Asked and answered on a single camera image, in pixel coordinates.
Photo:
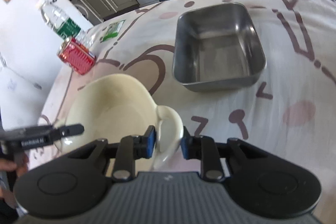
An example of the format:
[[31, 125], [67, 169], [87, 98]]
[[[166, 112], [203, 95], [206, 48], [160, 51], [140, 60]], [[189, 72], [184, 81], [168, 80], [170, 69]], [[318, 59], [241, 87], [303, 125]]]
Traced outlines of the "person left hand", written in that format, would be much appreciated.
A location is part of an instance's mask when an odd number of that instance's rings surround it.
[[18, 156], [18, 163], [1, 156], [1, 198], [12, 193], [10, 184], [15, 183], [17, 178], [28, 172], [28, 164], [29, 157], [26, 153], [22, 153]]

